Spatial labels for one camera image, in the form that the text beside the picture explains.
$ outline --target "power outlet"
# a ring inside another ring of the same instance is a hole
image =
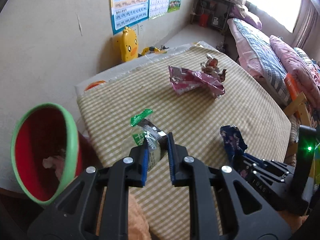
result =
[[[139,24],[138,24],[138,33],[139,33],[139,34],[142,34],[143,30],[144,30],[143,24],[139,23]]]
[[[130,28],[135,31],[137,36],[139,35],[138,25],[131,26]]]

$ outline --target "table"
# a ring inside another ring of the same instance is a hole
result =
[[[225,95],[214,100],[199,88],[177,96],[167,65],[199,70],[206,53],[219,60],[220,68],[227,69]],[[115,77],[82,92],[90,82]],[[184,45],[168,54],[121,64],[79,84],[77,94],[92,145],[104,166],[128,155],[122,145],[131,134],[130,117],[145,108],[153,109],[155,125],[171,131],[177,144],[211,167],[228,163],[219,133],[222,125],[238,126],[247,152],[258,158],[283,161],[288,146],[291,124],[275,101],[233,60],[205,46]],[[130,192],[157,236],[189,239],[188,189],[171,185],[166,157],[148,172],[144,188]]]

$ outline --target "plaid bedding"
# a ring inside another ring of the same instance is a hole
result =
[[[233,18],[233,22],[257,54],[265,72],[264,78],[276,90],[283,103],[288,105],[291,102],[291,97],[284,83],[287,72],[272,50],[269,37],[240,19]]]

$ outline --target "wooden bed frame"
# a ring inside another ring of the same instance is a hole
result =
[[[307,102],[307,98],[304,95],[303,92],[301,92],[297,98],[292,101],[283,111],[284,114],[289,118],[290,116],[292,116],[294,113],[298,112],[300,115],[300,120],[301,120],[301,124],[306,125],[306,126],[311,126],[311,116],[307,110],[306,107],[306,103]],[[298,150],[298,144],[296,142],[294,142],[293,144],[288,146],[287,152],[286,152],[286,156],[292,156],[294,154],[297,153]],[[315,176],[315,160],[313,160],[311,169],[310,169],[310,177]]]

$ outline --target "blue poster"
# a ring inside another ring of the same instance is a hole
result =
[[[149,0],[110,0],[113,34],[148,19]]]

